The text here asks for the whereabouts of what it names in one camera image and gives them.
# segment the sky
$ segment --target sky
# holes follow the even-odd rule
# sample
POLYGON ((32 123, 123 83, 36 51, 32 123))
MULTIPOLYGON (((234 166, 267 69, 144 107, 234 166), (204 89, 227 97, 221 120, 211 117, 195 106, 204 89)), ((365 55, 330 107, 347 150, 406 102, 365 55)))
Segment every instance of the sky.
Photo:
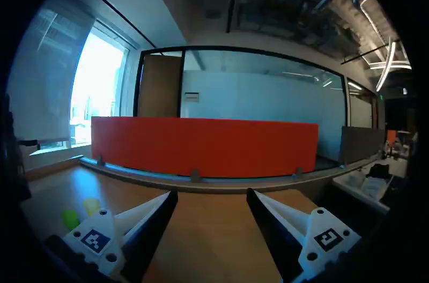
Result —
POLYGON ((122 63, 123 51, 90 33, 77 66, 71 94, 71 108, 85 108, 89 97, 100 115, 109 115, 115 99, 115 72, 122 63))

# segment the ceiling light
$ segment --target ceiling light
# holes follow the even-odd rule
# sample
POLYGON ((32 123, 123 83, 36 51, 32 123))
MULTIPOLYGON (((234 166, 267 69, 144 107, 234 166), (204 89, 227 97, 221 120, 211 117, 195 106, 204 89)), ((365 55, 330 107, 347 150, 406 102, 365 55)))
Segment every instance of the ceiling light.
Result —
POLYGON ((314 78, 317 82, 319 82, 319 78, 311 76, 310 74, 301 74, 301 73, 294 73, 294 72, 282 72, 282 73, 283 74, 296 75, 296 76, 300 76, 300 77, 314 78))
MULTIPOLYGON (((410 65, 391 65, 391 68, 398 68, 398 69, 409 69, 411 70, 411 66, 410 65)), ((373 66, 372 68, 369 68, 370 70, 375 70, 375 69, 384 69, 384 66, 373 66)))
POLYGON ((356 89, 358 89, 358 90, 362 90, 362 88, 361 88, 360 86, 358 86, 358 85, 356 85, 356 84, 354 84, 354 83, 348 82, 347 84, 348 84, 348 85, 351 85, 351 86, 353 86, 353 87, 355 87, 355 88, 356 88, 356 89))
POLYGON ((389 74, 390 66, 392 65, 392 61, 393 61, 393 56, 395 55, 395 48, 396 48, 396 42, 392 42, 389 48, 389 51, 387 52, 389 60, 387 60, 386 67, 384 68, 383 73, 381 74, 380 80, 377 83, 377 89, 376 89, 377 92, 381 89, 384 81, 387 78, 387 74, 389 74))
MULTIPOLYGON (((392 63, 394 63, 394 64, 410 64, 410 61, 399 61, 399 60, 396 60, 396 61, 392 61, 392 63)), ((385 62, 374 62, 374 63, 371 63, 371 65, 373 65, 373 64, 385 64, 385 62)))

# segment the desk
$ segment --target desk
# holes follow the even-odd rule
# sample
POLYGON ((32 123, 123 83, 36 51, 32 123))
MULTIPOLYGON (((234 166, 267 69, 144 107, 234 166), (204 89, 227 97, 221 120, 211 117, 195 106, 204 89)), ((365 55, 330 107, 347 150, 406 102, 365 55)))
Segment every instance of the desk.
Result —
MULTIPOLYGON (((29 183, 33 197, 22 208, 40 239, 68 232, 60 213, 84 218, 85 198, 113 213, 152 199, 163 190, 134 185, 74 166, 29 183)), ((317 206, 297 190, 268 196, 303 212, 317 206)), ((143 282, 280 282, 246 195, 179 192, 179 201, 143 282)))
MULTIPOLYGON (((350 173, 346 173, 344 175, 335 177, 332 180, 332 183, 340 188, 341 190, 351 194, 356 199, 360 200, 361 202, 371 206, 372 208, 376 209, 377 211, 387 214, 387 212, 390 210, 389 207, 385 206, 381 202, 379 202, 378 199, 374 199, 367 194, 363 193, 360 189, 360 187, 355 187, 350 185, 350 178, 351 177, 365 177, 371 169, 373 165, 376 163, 379 163, 381 165, 389 165, 389 173, 398 176, 398 177, 405 177, 406 174, 406 166, 407 166, 407 160, 399 158, 398 160, 395 160, 393 158, 387 158, 384 160, 376 160, 369 165, 363 167, 361 171, 354 170, 350 173)), ((384 195, 387 187, 389 184, 387 184, 383 190, 380 192, 379 199, 384 195)))

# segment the yellow object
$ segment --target yellow object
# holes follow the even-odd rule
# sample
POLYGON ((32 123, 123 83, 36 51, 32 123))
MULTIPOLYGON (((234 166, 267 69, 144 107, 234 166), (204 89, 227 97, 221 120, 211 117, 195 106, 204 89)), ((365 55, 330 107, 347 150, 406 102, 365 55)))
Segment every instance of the yellow object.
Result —
POLYGON ((92 216, 97 210, 101 208, 100 201, 96 198, 86 198, 83 204, 88 216, 92 216))

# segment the desk divider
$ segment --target desk divider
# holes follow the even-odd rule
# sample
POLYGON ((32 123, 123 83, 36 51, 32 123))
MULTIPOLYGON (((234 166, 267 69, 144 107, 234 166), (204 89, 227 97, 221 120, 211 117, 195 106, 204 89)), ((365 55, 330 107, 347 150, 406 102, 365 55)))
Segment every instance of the desk divider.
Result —
POLYGON ((317 124, 92 117, 92 157, 148 172, 256 178, 314 170, 317 124))

